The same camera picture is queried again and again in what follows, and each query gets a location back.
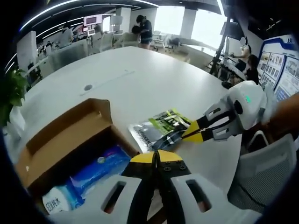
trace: window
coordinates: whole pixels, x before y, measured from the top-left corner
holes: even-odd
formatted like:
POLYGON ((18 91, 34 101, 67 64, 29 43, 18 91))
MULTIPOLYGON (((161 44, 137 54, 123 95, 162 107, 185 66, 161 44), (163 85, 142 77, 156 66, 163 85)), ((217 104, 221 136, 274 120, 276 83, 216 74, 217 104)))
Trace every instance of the window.
POLYGON ((155 19, 155 31, 180 35, 185 7, 160 6, 157 8, 155 19))
POLYGON ((223 15, 199 9, 195 17, 192 39, 219 48, 222 39, 220 32, 226 19, 223 15))
POLYGON ((103 32, 110 31, 110 18, 111 16, 108 16, 103 19, 103 32))

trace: column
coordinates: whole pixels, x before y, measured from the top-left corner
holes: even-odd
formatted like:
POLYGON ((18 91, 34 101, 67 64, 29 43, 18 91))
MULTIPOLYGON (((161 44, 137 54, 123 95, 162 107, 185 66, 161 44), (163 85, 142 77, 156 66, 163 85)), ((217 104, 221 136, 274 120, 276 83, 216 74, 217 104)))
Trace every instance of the column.
POLYGON ((36 32, 30 31, 17 43, 17 57, 19 68, 28 71, 28 65, 36 63, 37 46, 36 32))
POLYGON ((191 39, 193 26, 196 17, 196 10, 185 8, 180 36, 191 39))
POLYGON ((122 24, 120 25, 120 30, 122 30, 123 33, 129 32, 131 8, 118 8, 116 9, 116 15, 122 16, 122 24))

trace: poster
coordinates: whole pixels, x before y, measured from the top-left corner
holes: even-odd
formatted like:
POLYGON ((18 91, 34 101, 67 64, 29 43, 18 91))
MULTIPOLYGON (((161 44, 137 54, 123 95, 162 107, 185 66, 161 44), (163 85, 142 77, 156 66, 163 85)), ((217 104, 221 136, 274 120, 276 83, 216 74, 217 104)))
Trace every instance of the poster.
POLYGON ((287 57, 285 69, 275 90, 277 100, 283 100, 299 92, 299 60, 287 57))
POLYGON ((258 71, 258 77, 259 79, 262 77, 263 72, 267 66, 268 60, 270 58, 270 53, 269 52, 263 52, 261 56, 261 60, 257 66, 257 71, 258 71))
POLYGON ((281 76, 284 62, 284 55, 271 53, 268 63, 265 66, 261 66, 263 73, 260 77, 260 83, 266 83, 274 89, 281 76))

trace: box flap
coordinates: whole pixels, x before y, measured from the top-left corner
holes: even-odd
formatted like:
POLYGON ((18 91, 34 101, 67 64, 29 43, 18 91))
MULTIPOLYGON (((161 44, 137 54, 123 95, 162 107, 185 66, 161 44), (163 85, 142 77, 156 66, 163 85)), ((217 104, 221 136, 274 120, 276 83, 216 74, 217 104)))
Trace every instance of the box flap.
POLYGON ((25 186, 111 124, 110 103, 100 99, 88 99, 53 120, 28 142, 25 157, 16 165, 23 179, 23 160, 31 160, 25 186))

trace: potted plant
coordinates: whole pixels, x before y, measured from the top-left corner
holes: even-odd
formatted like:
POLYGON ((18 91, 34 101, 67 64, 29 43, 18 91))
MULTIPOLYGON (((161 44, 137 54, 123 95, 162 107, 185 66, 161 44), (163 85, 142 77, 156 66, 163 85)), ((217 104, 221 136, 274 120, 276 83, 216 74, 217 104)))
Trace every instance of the potted plant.
POLYGON ((19 106, 24 99, 28 82, 21 69, 10 70, 0 77, 0 126, 6 127, 13 138, 20 137, 25 127, 19 106))

